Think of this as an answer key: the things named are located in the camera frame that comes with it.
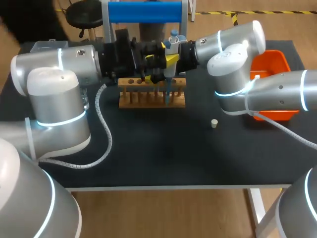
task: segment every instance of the cable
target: cable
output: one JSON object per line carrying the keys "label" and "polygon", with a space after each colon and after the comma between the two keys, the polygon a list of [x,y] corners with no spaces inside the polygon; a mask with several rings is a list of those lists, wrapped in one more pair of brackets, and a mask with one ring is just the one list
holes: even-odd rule
{"label": "cable", "polygon": [[298,134],[292,132],[290,129],[287,129],[286,127],[282,126],[281,124],[273,121],[270,118],[267,118],[266,116],[261,115],[260,113],[253,113],[253,115],[262,118],[263,120],[266,120],[267,122],[271,123],[272,125],[275,125],[277,128],[280,128],[281,130],[283,130],[284,132],[286,132],[287,134],[289,134],[290,136],[292,136],[293,138],[295,138],[296,140],[302,142],[303,144],[317,150],[317,144],[312,143],[309,140],[306,140],[304,138],[302,138],[301,136],[299,136]]}
{"label": "cable", "polygon": [[251,116],[257,116],[257,117],[259,117],[259,118],[262,118],[263,120],[265,120],[265,121],[271,123],[272,125],[275,125],[277,128],[279,128],[279,129],[281,129],[282,131],[284,131],[285,133],[289,134],[290,136],[292,136],[292,137],[295,138],[296,140],[298,140],[298,141],[302,142],[303,144],[305,144],[305,145],[307,145],[307,146],[309,146],[309,147],[311,147],[311,148],[317,150],[317,144],[315,144],[315,143],[313,143],[313,142],[311,142],[311,141],[309,141],[309,140],[304,139],[303,137],[299,136],[298,134],[292,132],[290,129],[284,127],[283,125],[281,125],[281,124],[279,124],[279,123],[277,123],[277,122],[275,122],[275,121],[273,121],[273,120],[270,119],[270,118],[267,118],[266,116],[261,115],[261,114],[258,113],[258,112],[250,111],[250,110],[249,110],[249,104],[248,104],[249,91],[250,91],[250,90],[248,90],[248,91],[246,92],[245,97],[244,97],[245,108],[246,108],[246,111],[247,111],[247,113],[248,113],[249,115],[251,115]]}
{"label": "cable", "polygon": [[86,165],[71,164],[71,163],[67,163],[64,161],[55,160],[52,158],[40,159],[39,162],[51,163],[51,164],[56,164],[56,165],[61,165],[64,167],[72,168],[72,169],[82,170],[82,169],[88,169],[88,168],[91,168],[93,166],[100,164],[108,156],[108,154],[110,153],[110,150],[112,148],[112,135],[111,135],[110,129],[109,129],[102,113],[101,113],[100,106],[99,106],[101,94],[106,88],[107,88],[107,86],[105,84],[103,86],[101,86],[96,94],[96,99],[95,99],[95,106],[96,106],[97,115],[98,115],[99,120],[100,120],[101,124],[103,125],[103,127],[107,133],[107,137],[108,137],[108,147],[107,147],[107,150],[105,151],[105,153],[96,161],[94,161],[90,164],[86,164]]}

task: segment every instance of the test tube rack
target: test tube rack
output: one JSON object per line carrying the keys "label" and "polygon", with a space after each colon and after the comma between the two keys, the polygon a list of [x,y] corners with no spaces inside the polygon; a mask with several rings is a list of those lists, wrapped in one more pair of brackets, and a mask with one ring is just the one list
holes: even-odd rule
{"label": "test tube rack", "polygon": [[120,78],[119,108],[184,108],[185,78],[172,79],[169,102],[165,103],[167,82],[142,82],[140,78]]}

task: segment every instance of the black table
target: black table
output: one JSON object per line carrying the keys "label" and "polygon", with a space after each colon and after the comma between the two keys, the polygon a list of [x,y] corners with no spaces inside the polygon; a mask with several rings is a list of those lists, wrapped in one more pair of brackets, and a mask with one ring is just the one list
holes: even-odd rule
{"label": "black table", "polygon": [[[22,53],[31,47],[25,45]],[[267,49],[283,51],[292,70],[304,69],[291,41],[267,41]],[[87,164],[105,152],[106,133],[93,107],[99,87],[88,89],[90,144],[77,154],[58,159]],[[64,187],[99,190],[286,185],[317,163],[316,151],[266,122],[224,114],[206,70],[187,73],[185,95],[184,109],[127,110],[118,108],[119,90],[109,87],[101,98],[101,109],[113,136],[106,160],[86,170],[40,166]],[[9,76],[0,96],[0,120],[25,117],[34,119],[30,101],[16,92]],[[212,119],[219,121],[216,129],[211,128]],[[304,138],[317,141],[316,119],[317,112],[301,112],[286,125]]]}

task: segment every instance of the orange bin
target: orange bin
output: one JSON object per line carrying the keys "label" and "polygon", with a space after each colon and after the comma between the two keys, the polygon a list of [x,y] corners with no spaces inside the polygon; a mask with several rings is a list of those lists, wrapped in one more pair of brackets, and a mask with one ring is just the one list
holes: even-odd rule
{"label": "orange bin", "polygon": [[[271,50],[265,51],[262,55],[256,56],[253,59],[251,65],[251,80],[254,79],[255,75],[260,75],[259,80],[265,80],[265,77],[289,72],[291,69],[288,66],[286,58],[281,51]],[[299,110],[296,111],[260,111],[260,114],[266,116],[272,120],[290,120],[294,114],[297,114]],[[263,120],[259,117],[254,117],[256,120]]]}

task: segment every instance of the wooden floor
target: wooden floor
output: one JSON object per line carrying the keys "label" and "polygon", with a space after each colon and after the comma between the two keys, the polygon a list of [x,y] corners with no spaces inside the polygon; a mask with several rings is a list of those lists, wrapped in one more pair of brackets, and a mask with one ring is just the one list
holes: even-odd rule
{"label": "wooden floor", "polygon": [[[61,0],[62,7],[68,1]],[[315,0],[197,0],[197,11],[214,10],[315,10]],[[60,20],[71,40],[80,30]],[[293,40],[307,69],[317,69],[317,15],[238,15],[238,23],[257,19],[271,40]],[[198,15],[188,23],[188,38],[196,39],[232,26],[224,15]],[[137,27],[129,25],[130,35]],[[98,36],[102,28],[96,29]],[[0,27],[0,89],[19,46]],[[279,189],[262,189],[268,209]],[[254,237],[245,193],[233,190],[81,192],[76,198],[83,215],[83,238],[249,238]]]}

